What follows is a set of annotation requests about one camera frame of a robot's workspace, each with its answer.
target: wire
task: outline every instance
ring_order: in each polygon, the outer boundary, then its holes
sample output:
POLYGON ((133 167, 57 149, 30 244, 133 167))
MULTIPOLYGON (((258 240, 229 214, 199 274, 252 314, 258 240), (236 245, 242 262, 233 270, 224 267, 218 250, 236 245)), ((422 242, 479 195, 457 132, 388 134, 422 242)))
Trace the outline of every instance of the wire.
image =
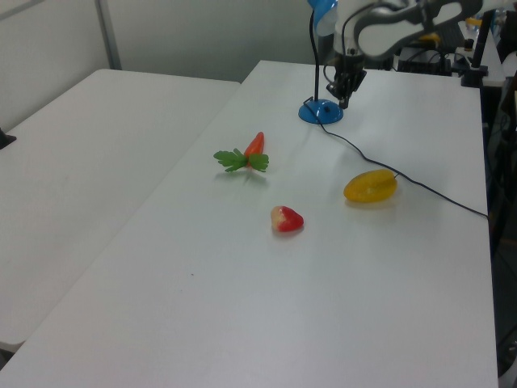
POLYGON ((324 65, 323 66, 323 75, 325 76, 325 79, 329 82, 329 83, 332 83, 333 81, 328 77, 328 75, 326 75, 326 68, 329 67, 328 65, 324 65))
POLYGON ((345 27, 347 26, 348 22, 350 22, 352 20, 352 18, 354 18, 361 12, 364 12, 370 8, 375 8, 377 6, 379 6, 379 5, 378 4, 368 4, 367 6, 362 6, 356 12, 354 12, 352 15, 350 15, 348 17, 348 19, 345 20, 345 23, 343 23, 343 26, 341 27, 341 49, 343 50, 343 58, 347 55, 347 51, 345 49, 345 27))
POLYGON ((317 49, 316 49, 316 41, 314 40, 314 11, 310 15, 310 21, 309 21, 309 36, 310 36, 310 44, 313 47, 313 53, 314 53, 314 61, 316 62, 316 68, 314 69, 314 99, 318 101, 318 91, 319 91, 319 84, 320 84, 320 59, 317 55, 317 49))
POLYGON ((346 143, 348 143, 350 146, 352 146, 358 153, 359 155, 361 155, 361 157, 366 160, 367 162, 370 162, 370 163, 373 163, 373 164, 376 164, 378 166, 381 166, 381 167, 384 167, 384 168, 387 168, 388 170, 391 170, 393 171, 394 173, 402 176, 403 178, 406 178, 408 181, 410 181, 411 183, 413 184, 416 184, 417 186, 420 186, 422 188, 425 188, 426 190, 436 194, 437 196, 440 196, 442 197, 443 199, 451 202, 452 204, 456 205, 456 206, 459 206, 461 207, 462 209, 465 209, 465 210, 468 210, 469 212, 472 212, 474 214, 477 214, 478 216, 482 216, 484 218, 486 218, 488 220, 488 216, 484 213, 481 213, 481 212, 478 212, 477 210, 474 210, 474 209, 471 209, 470 207, 468 206, 465 206, 465 205, 462 205, 460 204, 459 202, 456 202, 455 200, 452 200, 451 198, 445 196, 444 194, 441 194, 440 192, 437 192, 436 190, 434 190, 433 188, 430 188, 429 186, 423 184, 423 183, 420 183, 416 180, 413 180, 411 179, 409 176, 407 176, 406 174, 400 172, 399 170, 397 170, 396 168, 393 168, 391 166, 388 166, 387 164, 384 164, 382 162, 378 162, 374 159, 370 159, 370 158, 367 158, 364 154, 363 154, 363 151, 361 151, 356 145, 354 145, 351 141, 348 141, 345 137, 343 136, 340 136, 338 135, 337 133, 332 133, 332 132, 329 132, 327 131, 327 129, 325 128, 325 126, 323 125, 323 123, 320 121, 319 117, 316 115, 316 113, 313 111, 313 109, 311 109, 311 107, 307 104, 308 101, 311 101, 313 98, 310 97, 308 98, 306 101, 304 101, 304 105, 310 110, 310 112, 313 114, 313 116, 315 117, 317 123, 319 124, 319 126, 323 129, 323 131, 328 134, 328 135, 331 135, 331 136, 334 136, 334 137, 337 137, 341 140, 344 140, 346 143))

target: white table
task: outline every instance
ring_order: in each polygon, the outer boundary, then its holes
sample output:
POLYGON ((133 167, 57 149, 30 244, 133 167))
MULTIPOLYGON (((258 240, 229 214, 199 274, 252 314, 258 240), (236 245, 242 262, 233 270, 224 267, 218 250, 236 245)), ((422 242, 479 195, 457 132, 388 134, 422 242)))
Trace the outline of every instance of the white table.
POLYGON ((0 151, 0 348, 14 351, 236 91, 100 70, 0 151))
MULTIPOLYGON (((0 386, 496 387, 487 221, 400 178, 348 204, 376 167, 297 117, 312 85, 312 66, 261 62, 0 386), (267 172, 224 173, 212 154, 261 130, 267 172), (274 234, 275 205, 305 228, 274 234)), ((370 70, 328 129, 485 211, 477 90, 370 70)))

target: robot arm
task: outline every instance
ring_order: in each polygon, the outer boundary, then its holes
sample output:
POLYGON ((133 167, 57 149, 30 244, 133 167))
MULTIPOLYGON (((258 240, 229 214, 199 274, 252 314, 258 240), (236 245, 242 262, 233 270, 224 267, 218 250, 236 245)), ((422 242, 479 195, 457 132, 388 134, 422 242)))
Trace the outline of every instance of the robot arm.
POLYGON ((510 0, 340 0, 334 34, 336 76, 327 90, 348 107, 366 76, 364 58, 383 60, 405 44, 510 0))

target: black object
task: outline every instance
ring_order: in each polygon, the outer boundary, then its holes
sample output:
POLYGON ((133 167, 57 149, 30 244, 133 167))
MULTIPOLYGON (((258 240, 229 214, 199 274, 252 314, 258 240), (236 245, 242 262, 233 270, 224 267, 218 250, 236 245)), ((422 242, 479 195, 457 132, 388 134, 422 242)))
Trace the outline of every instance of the black object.
POLYGON ((6 148, 10 143, 16 140, 16 137, 11 135, 6 135, 1 129, 0 129, 0 150, 3 148, 6 148))
POLYGON ((517 12, 508 11, 506 21, 501 29, 501 40, 498 43, 499 60, 503 62, 508 54, 517 51, 517 12))
POLYGON ((404 73, 434 74, 450 77, 451 61, 435 50, 404 47, 398 58, 397 71, 404 73))
POLYGON ((472 49, 474 48, 474 39, 467 39, 465 41, 465 51, 472 51, 472 49))
POLYGON ((477 35, 476 50, 474 50, 474 58, 472 59, 471 68, 467 70, 461 78, 461 86, 481 87, 483 77, 488 75, 488 68, 486 66, 481 66, 481 59, 485 52, 486 38, 490 32, 490 25, 492 24, 493 17, 494 11, 488 11, 483 14, 481 27, 479 28, 479 34, 477 35))
POLYGON ((465 38, 458 23, 440 25, 436 34, 439 36, 439 49, 442 53, 452 54, 458 47, 464 47, 465 38))

